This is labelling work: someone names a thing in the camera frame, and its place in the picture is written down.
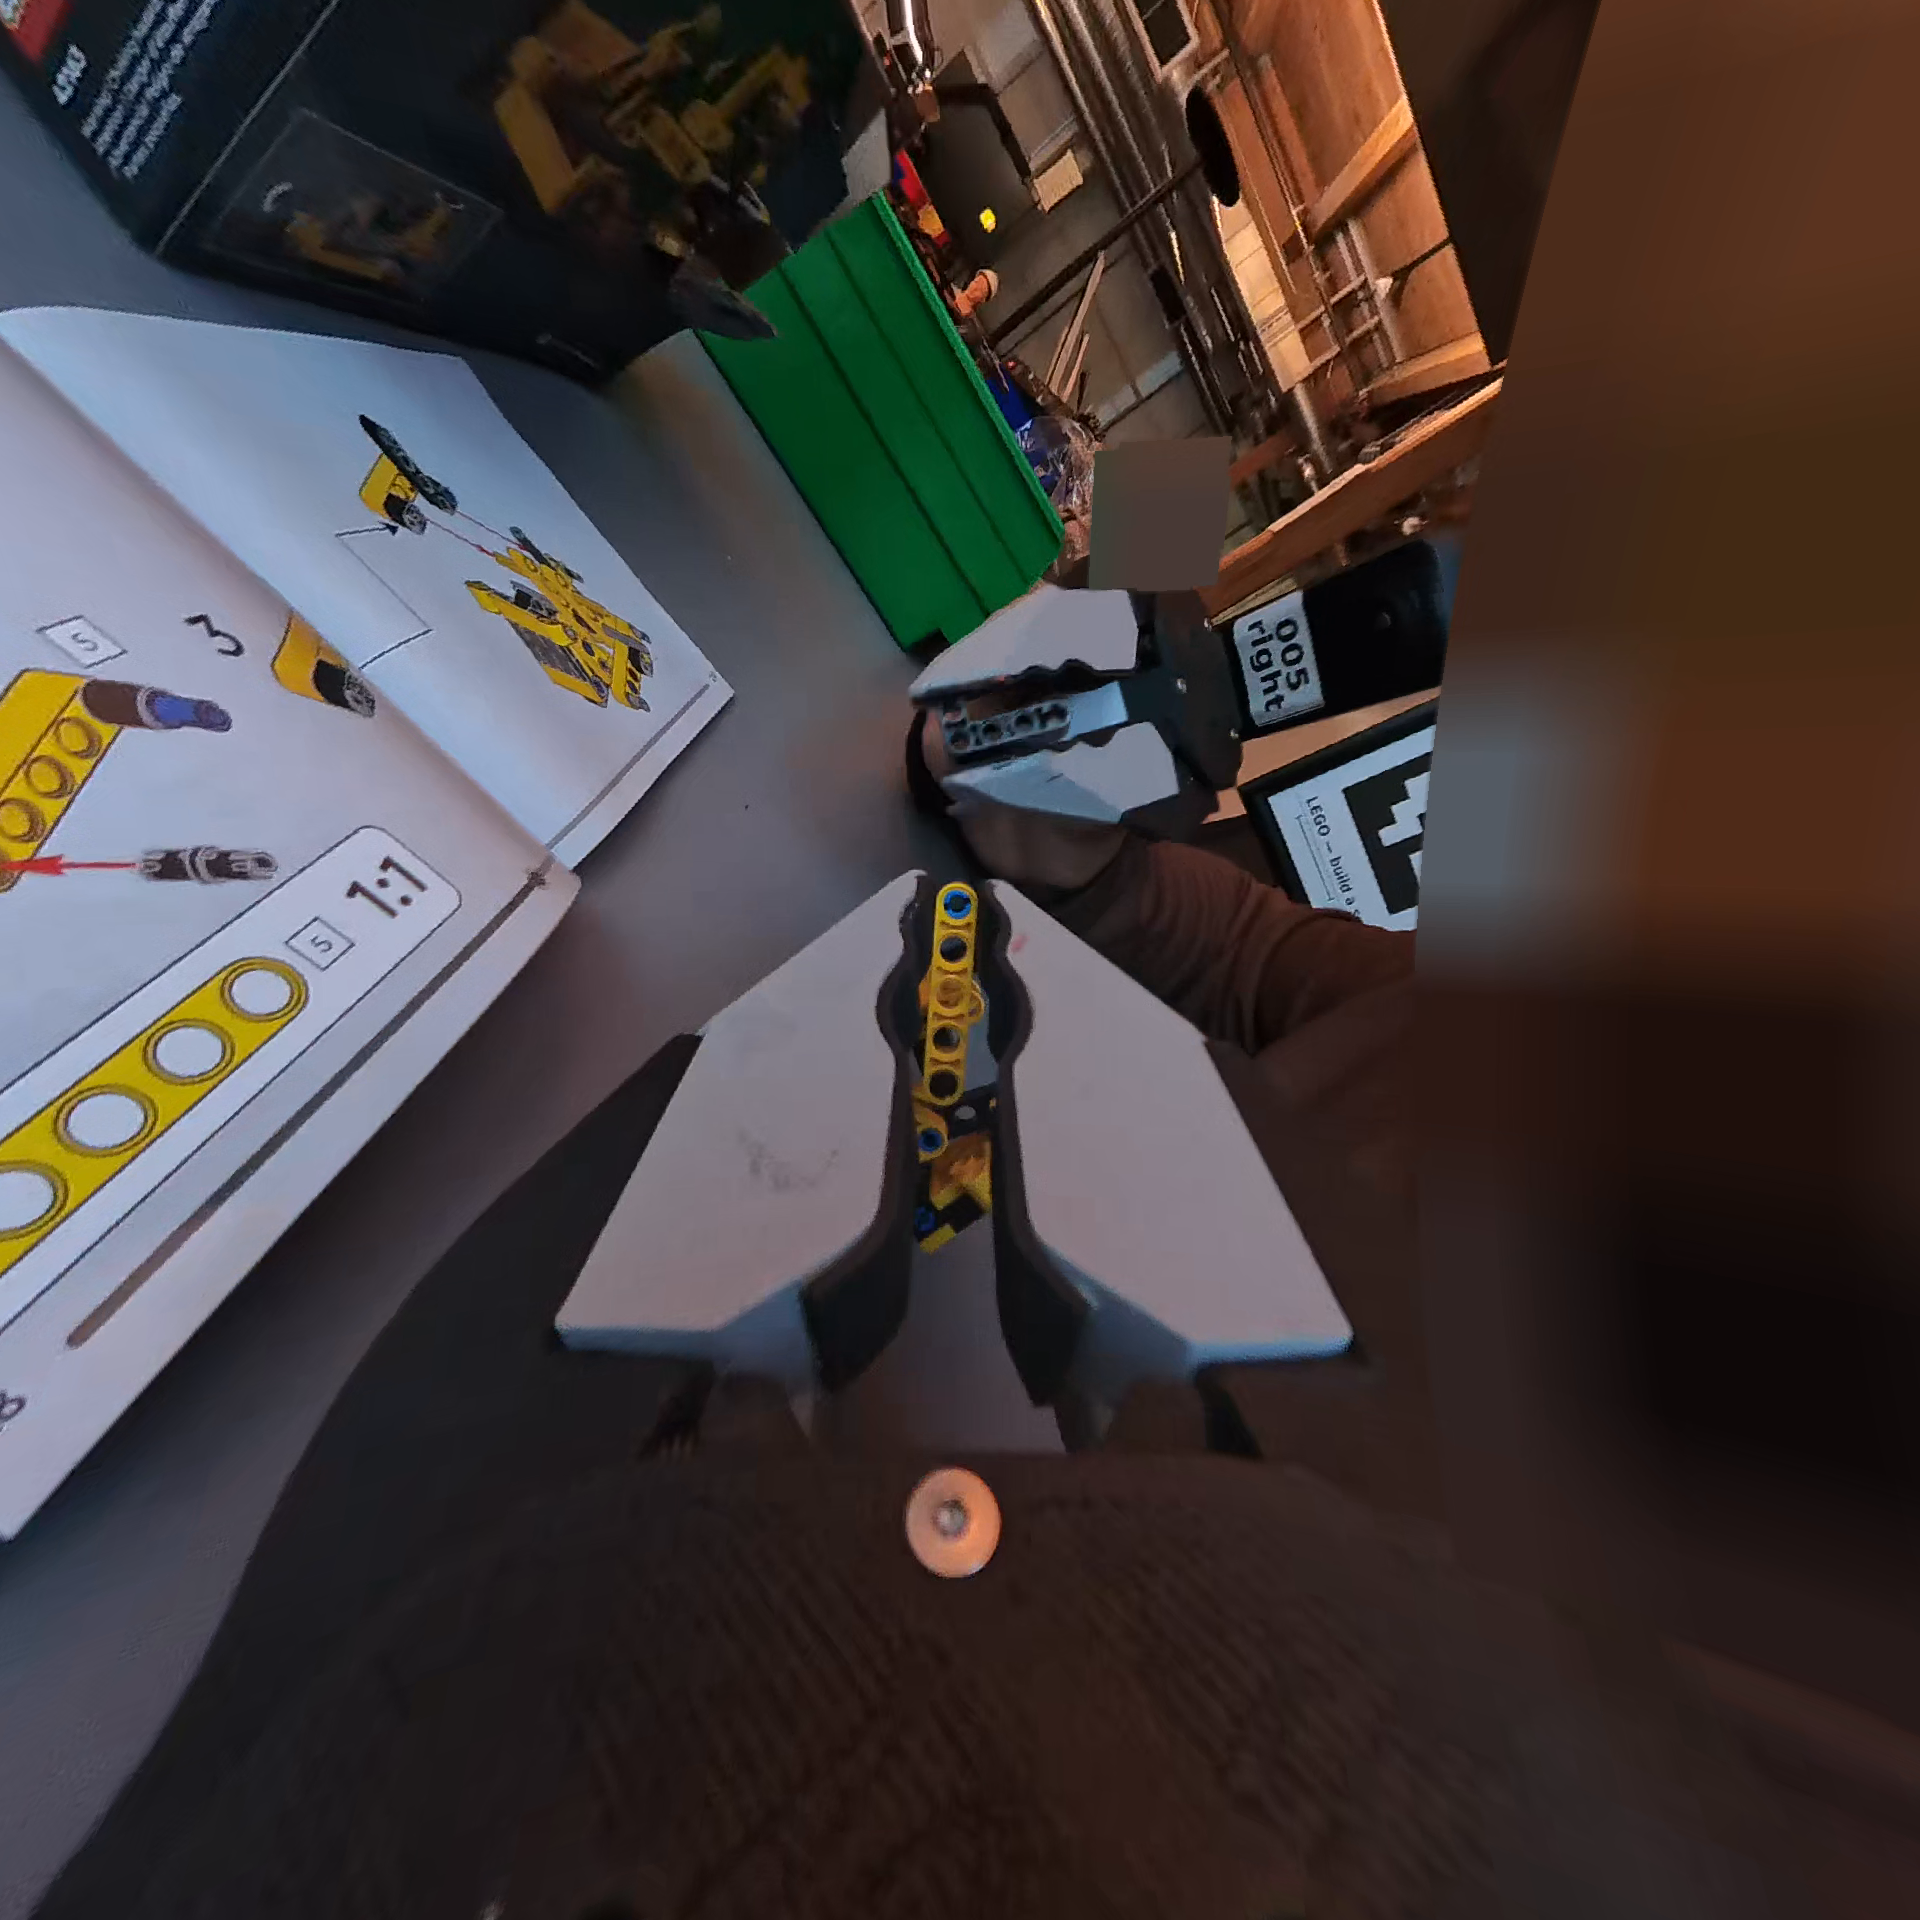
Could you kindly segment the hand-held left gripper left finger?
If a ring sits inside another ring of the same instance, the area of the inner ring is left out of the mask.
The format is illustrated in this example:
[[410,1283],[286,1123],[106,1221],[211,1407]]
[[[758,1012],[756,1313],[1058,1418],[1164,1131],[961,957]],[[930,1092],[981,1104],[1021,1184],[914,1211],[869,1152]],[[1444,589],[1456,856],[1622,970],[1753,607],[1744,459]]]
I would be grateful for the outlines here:
[[905,871],[714,1016],[555,1316],[573,1352],[854,1378],[905,1314]]

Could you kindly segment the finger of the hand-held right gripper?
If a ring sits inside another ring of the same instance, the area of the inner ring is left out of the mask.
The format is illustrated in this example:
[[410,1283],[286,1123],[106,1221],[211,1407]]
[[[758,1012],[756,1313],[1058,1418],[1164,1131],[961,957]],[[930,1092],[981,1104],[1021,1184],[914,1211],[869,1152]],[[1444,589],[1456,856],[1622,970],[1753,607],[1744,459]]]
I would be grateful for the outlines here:
[[1041,586],[912,682],[920,709],[1013,709],[1137,672],[1152,607],[1128,589]]
[[944,727],[944,799],[958,825],[1190,833],[1218,783],[1164,727],[1134,720],[1029,753],[958,756]]

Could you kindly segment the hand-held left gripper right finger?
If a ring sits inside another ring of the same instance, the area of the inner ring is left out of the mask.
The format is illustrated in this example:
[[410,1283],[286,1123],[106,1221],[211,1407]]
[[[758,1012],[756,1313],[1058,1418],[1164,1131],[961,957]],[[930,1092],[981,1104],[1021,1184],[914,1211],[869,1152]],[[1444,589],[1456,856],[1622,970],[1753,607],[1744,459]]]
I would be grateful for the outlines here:
[[1014,884],[988,897],[995,1300],[1027,1396],[1093,1445],[1141,1386],[1348,1355],[1205,1035]]

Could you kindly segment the black angled lego beam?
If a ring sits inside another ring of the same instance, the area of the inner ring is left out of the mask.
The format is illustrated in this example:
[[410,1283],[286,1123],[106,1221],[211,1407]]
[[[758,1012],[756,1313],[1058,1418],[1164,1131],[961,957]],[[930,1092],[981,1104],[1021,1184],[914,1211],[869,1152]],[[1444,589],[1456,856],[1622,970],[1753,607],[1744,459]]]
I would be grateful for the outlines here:
[[1056,747],[1073,731],[1073,699],[1048,698],[1014,707],[944,705],[933,717],[953,763]]

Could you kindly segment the yellow lego beam assembly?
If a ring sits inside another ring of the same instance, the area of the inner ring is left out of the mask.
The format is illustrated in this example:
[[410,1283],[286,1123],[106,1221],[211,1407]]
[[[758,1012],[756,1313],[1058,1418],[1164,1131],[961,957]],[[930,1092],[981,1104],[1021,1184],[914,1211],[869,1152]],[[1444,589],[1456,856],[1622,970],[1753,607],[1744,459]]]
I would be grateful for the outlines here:
[[997,1092],[970,1080],[971,1041],[988,1016],[976,980],[976,891],[947,883],[930,911],[930,960],[920,986],[920,1076],[910,1090],[917,1152],[914,1240],[933,1255],[992,1215]]

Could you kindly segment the person's right forearm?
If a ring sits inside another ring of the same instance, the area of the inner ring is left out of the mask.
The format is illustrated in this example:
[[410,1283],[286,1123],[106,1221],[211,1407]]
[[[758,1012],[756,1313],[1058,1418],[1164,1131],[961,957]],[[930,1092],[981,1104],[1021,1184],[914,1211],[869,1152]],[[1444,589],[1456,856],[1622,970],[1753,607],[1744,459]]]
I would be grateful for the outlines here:
[[1418,936],[1293,904],[1227,857],[1125,834],[1076,887],[1025,887],[1209,1041],[1261,1051],[1410,986]]

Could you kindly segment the lego instruction booklet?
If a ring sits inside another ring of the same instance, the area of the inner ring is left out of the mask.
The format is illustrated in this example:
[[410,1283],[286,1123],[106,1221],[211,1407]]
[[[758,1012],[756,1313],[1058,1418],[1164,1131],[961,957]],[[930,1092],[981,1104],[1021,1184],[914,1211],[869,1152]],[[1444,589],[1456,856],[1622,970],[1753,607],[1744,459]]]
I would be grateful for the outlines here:
[[732,685],[460,356],[2,332],[11,1540]]

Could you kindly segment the black lego set box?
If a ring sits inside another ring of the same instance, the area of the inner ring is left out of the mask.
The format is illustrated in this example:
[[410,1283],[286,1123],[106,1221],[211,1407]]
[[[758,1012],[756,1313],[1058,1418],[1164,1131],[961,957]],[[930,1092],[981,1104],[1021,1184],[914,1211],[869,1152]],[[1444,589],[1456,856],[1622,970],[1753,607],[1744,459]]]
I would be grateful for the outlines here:
[[768,337],[889,175],[838,3],[8,3],[2,60],[147,252],[587,385]]

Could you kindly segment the person's right hand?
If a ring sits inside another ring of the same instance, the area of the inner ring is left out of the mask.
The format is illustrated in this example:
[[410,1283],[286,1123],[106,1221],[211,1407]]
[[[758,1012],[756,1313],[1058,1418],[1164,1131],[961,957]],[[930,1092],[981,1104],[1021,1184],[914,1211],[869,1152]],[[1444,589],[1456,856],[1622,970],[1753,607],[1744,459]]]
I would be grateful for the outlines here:
[[984,799],[956,800],[952,819],[989,881],[1008,881],[1032,897],[1067,897],[1090,887],[1137,842],[1121,824],[1076,821]]

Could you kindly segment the green plastic bin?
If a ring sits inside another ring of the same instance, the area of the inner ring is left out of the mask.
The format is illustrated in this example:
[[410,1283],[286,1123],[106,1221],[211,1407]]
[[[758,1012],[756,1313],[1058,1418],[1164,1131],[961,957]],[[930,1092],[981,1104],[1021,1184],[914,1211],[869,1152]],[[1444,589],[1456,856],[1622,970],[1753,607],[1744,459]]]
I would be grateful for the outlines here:
[[776,339],[702,345],[908,653],[1043,578],[1066,529],[882,194],[750,303]]

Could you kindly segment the wooden shelf unit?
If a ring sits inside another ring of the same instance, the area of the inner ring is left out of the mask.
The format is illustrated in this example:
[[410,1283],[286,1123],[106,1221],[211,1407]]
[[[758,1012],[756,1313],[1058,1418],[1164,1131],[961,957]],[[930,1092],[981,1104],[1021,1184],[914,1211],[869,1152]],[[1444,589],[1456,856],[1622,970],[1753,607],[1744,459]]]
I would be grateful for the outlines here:
[[1213,612],[1465,529],[1505,363],[1456,261],[1374,3],[1185,5],[1187,79],[1233,152],[1213,209],[1235,421]]

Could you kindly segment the metal storage rack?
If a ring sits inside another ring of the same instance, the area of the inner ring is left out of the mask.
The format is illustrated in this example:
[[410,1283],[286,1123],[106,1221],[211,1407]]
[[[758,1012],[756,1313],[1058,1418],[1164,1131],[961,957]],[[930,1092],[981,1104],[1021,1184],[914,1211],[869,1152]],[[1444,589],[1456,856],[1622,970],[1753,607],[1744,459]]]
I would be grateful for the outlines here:
[[894,92],[894,197],[963,332],[1110,439],[1229,436],[1328,474],[1229,259],[1252,187],[1193,5],[858,5]]

